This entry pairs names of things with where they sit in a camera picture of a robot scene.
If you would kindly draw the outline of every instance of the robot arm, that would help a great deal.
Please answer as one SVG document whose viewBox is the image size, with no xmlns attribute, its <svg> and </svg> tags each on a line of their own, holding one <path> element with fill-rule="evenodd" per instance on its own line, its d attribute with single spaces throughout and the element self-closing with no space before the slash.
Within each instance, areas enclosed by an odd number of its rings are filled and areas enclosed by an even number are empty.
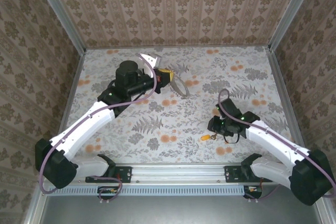
<svg viewBox="0 0 336 224">
<path fill-rule="evenodd" d="M 260 144 L 281 161 L 281 163 L 276 163 L 267 160 L 259 154 L 252 154 L 241 163 L 242 169 L 243 167 L 244 169 L 248 169 L 244 170 L 245 174 L 270 179 L 284 185 L 301 202 L 309 206 L 314 204 L 332 188 L 329 180 L 306 158 L 297 153 L 303 153 L 312 159 L 334 180 L 330 164 L 323 152 L 320 150 L 310 151 L 292 143 L 270 129 L 265 122 L 250 111 L 242 114 L 230 98 L 223 100 L 220 104 L 231 118 L 234 117 L 240 121 L 249 123 L 249 125 L 237 122 L 228 117 L 222 110 L 219 110 L 222 119 L 214 116 L 209 121 L 208 130 L 224 137 L 237 134 L 238 136 L 247 138 Z"/>
<path fill-rule="evenodd" d="M 143 54 L 141 57 L 152 68 L 159 64 L 161 58 L 157 55 Z M 75 154 L 98 129 L 111 122 L 129 106 L 113 105 L 128 103 L 131 102 L 132 96 L 143 95 L 147 90 L 154 87 L 154 78 L 157 80 L 155 92 L 161 93 L 161 88 L 170 83 L 173 78 L 172 72 L 168 70 L 154 68 L 154 72 L 155 76 L 149 66 L 145 69 L 139 69 L 138 64 L 134 61 L 123 61 L 115 71 L 116 79 L 98 96 L 98 101 L 93 104 L 88 112 L 50 141 L 41 139 L 36 143 L 36 169 L 40 171 L 47 153 L 57 145 L 43 171 L 43 175 L 56 188 L 64 188 L 75 177 L 105 175 L 111 177 L 115 163 L 106 156 L 99 154 L 94 158 L 87 159 L 77 158 Z"/>
</svg>

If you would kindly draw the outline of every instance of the patterned floor surface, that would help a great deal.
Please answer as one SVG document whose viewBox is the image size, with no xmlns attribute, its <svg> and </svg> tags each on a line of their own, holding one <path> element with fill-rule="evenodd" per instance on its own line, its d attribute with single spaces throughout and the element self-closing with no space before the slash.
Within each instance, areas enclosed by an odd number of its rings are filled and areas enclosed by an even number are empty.
<svg viewBox="0 0 336 224">
<path fill-rule="evenodd" d="M 227 88 L 244 113 L 258 114 L 281 135 L 290 138 L 280 97 L 264 47 L 150 48 L 88 50 L 72 104 L 68 126 L 81 117 L 114 79 L 118 65 L 139 62 L 136 52 L 162 56 L 160 67 L 173 69 L 190 91 L 181 98 L 170 86 L 140 104 L 129 106 L 97 132 L 78 155 L 104 153 L 116 163 L 240 162 L 266 150 L 241 138 L 225 144 L 223 137 L 201 141 L 210 132 L 208 121 L 217 115 L 217 96 Z"/>
</svg>

